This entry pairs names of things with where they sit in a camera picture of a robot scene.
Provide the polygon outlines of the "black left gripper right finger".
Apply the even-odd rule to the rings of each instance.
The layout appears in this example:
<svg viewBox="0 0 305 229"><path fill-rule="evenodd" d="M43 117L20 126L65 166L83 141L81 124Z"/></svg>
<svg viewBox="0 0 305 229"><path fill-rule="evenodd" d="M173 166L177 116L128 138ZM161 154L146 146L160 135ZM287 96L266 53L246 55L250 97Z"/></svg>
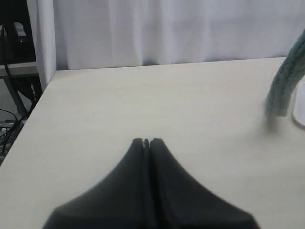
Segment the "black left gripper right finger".
<svg viewBox="0 0 305 229"><path fill-rule="evenodd" d="M150 182L159 229L258 229L248 212L202 186L155 138L149 149Z"/></svg>

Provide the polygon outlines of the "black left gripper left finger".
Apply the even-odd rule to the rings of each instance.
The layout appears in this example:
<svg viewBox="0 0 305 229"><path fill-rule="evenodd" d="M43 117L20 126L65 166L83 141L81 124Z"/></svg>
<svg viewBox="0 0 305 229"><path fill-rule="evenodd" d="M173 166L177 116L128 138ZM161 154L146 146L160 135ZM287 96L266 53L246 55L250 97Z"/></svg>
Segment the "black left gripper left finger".
<svg viewBox="0 0 305 229"><path fill-rule="evenodd" d="M134 139L100 183L57 207L45 229L145 229L143 143Z"/></svg>

